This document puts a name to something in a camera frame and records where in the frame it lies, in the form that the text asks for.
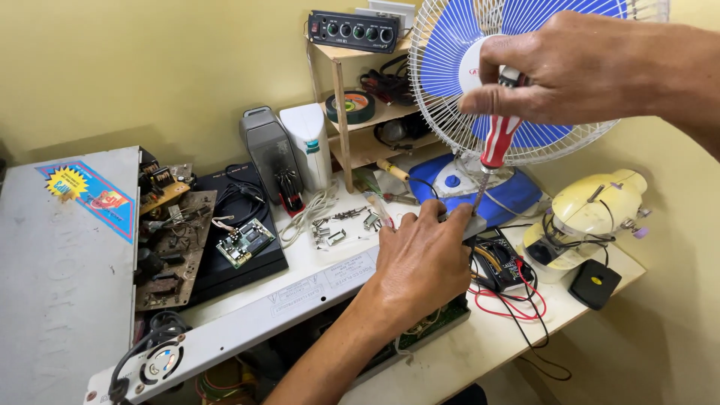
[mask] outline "black dvd player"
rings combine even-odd
[[[253,183],[262,189],[262,183],[252,163],[233,166],[230,168],[230,174],[245,182]],[[228,178],[225,171],[221,171],[198,177],[193,190],[217,190],[217,196],[220,197],[225,188],[233,182],[235,181]],[[215,247],[220,239],[228,237],[228,232],[213,226],[207,235],[207,243],[202,252],[202,259],[200,260],[197,277],[195,278],[195,285],[192,289],[190,300],[184,309],[203,303],[287,268],[287,260],[285,260],[285,256],[282,253],[275,224],[273,223],[272,214],[269,209],[269,204],[272,204],[272,202],[266,198],[266,204],[268,206],[260,209],[257,217],[265,228],[268,228],[268,230],[275,235],[275,240],[257,255],[253,255],[253,257],[240,266],[240,268],[236,269]],[[213,216],[234,215],[236,218],[242,218],[250,212],[250,209],[250,201],[240,195],[236,195],[234,198],[228,200],[220,209],[216,208]]]

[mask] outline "multimeter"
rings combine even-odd
[[[489,239],[494,241],[504,248],[499,247],[497,244],[483,239]],[[498,258],[498,262],[502,267],[501,271],[498,272],[490,262],[485,259],[484,256],[477,252],[473,252],[475,259],[480,263],[480,267],[485,272],[487,278],[476,277],[473,281],[486,288],[490,288],[496,293],[502,293],[504,291],[512,290],[515,288],[523,287],[525,283],[522,281],[520,274],[518,273],[518,264],[515,259],[518,257],[517,252],[510,244],[508,239],[503,235],[503,232],[497,228],[488,228],[485,231],[477,234],[476,245],[485,248],[488,252]],[[532,283],[535,278],[533,277],[531,268],[529,265],[523,265],[522,267],[523,277],[528,283]]]

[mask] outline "sticker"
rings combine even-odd
[[[317,299],[322,294],[323,294],[323,286],[318,285],[313,289],[305,290],[305,292],[303,294],[295,295],[293,299],[290,299],[287,302],[280,303],[280,304],[270,308],[270,311],[274,318],[274,317],[280,315],[281,313],[287,312],[290,309],[293,309],[299,305],[302,305],[304,303],[308,303],[314,299]]]
[[[368,275],[375,271],[375,263],[367,253],[359,254],[355,257],[347,259],[345,262],[336,264],[325,270],[325,277],[328,278],[331,288],[337,288],[346,282]]]
[[[124,240],[135,237],[135,200],[82,161],[36,167],[45,188],[60,201],[75,200]]]

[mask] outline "wooden handle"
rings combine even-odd
[[[392,174],[393,176],[397,177],[398,179],[400,179],[404,182],[408,181],[410,178],[409,174],[398,169],[396,166],[393,166],[390,162],[388,162],[385,159],[378,159],[376,164],[380,169],[385,170],[386,172]]]

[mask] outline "man's right hand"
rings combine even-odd
[[[480,50],[486,85],[459,108],[541,124],[659,115],[681,129],[718,128],[719,63],[715,32],[565,11],[538,31],[488,38]],[[524,72],[531,85],[497,85],[501,65]]]

